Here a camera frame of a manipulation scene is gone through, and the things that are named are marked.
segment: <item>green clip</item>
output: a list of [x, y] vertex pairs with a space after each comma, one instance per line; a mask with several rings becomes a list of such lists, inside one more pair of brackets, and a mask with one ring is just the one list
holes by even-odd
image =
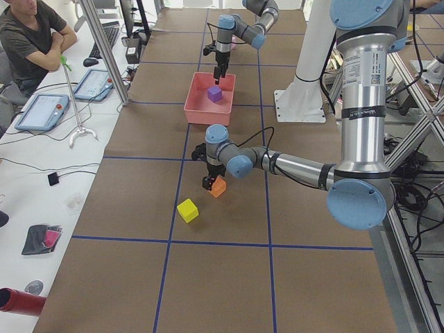
[[72, 71], [72, 70], [71, 70], [71, 67], [67, 64], [67, 57], [65, 57], [64, 55], [62, 55], [62, 56], [60, 57], [60, 61], [62, 62], [62, 65], [63, 65], [63, 66], [66, 66], [66, 67], [69, 69], [69, 71]]

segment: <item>tablet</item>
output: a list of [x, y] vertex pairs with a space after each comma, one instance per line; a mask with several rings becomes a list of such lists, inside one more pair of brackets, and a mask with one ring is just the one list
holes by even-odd
[[74, 90], [74, 96], [80, 101], [102, 101], [112, 89], [108, 71], [88, 69]]
[[14, 127], [17, 130], [51, 130], [57, 125], [68, 105], [67, 95], [35, 95]]

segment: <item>red cylinder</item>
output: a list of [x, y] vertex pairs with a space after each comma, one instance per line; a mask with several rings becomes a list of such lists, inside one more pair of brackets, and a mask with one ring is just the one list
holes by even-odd
[[15, 289], [0, 289], [0, 311], [26, 314], [38, 317], [42, 312], [46, 297], [33, 295]]

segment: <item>keyboard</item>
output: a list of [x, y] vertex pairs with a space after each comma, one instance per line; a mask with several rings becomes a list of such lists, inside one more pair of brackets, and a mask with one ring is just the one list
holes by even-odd
[[[108, 40], [112, 48], [114, 44], [116, 44], [120, 28], [119, 26], [102, 26], [102, 27], [103, 31], [105, 31], [106, 39]], [[91, 53], [89, 54], [89, 58], [96, 58], [96, 59], [102, 58], [96, 43], [94, 43], [94, 46], [92, 47]]]

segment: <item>blue joint cap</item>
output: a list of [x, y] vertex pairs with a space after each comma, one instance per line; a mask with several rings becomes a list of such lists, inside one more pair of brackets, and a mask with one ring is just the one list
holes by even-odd
[[205, 141], [208, 144], [220, 144], [228, 139], [228, 130], [224, 125], [211, 125], [205, 132]]
[[330, 17], [341, 30], [359, 29], [379, 19], [392, 3], [393, 0], [332, 0]]
[[251, 46], [259, 50], [262, 47], [262, 45], [264, 45], [265, 39], [266, 36], [263, 33], [261, 33], [260, 35], [257, 35], [256, 37], [253, 38]]
[[387, 213], [386, 201], [373, 185], [359, 179], [341, 179], [327, 195], [327, 208], [345, 227], [366, 230], [379, 225]]
[[253, 163], [245, 155], [234, 156], [227, 163], [227, 170], [235, 178], [243, 178], [253, 170]]
[[234, 25], [235, 25], [235, 21], [232, 15], [220, 15], [219, 16], [219, 24], [218, 26], [220, 28], [224, 28], [224, 29], [233, 29]]
[[398, 52], [399, 50], [402, 50], [405, 47], [405, 44], [407, 43], [407, 37], [401, 38], [400, 40], [396, 40], [388, 49], [389, 53], [392, 52]]

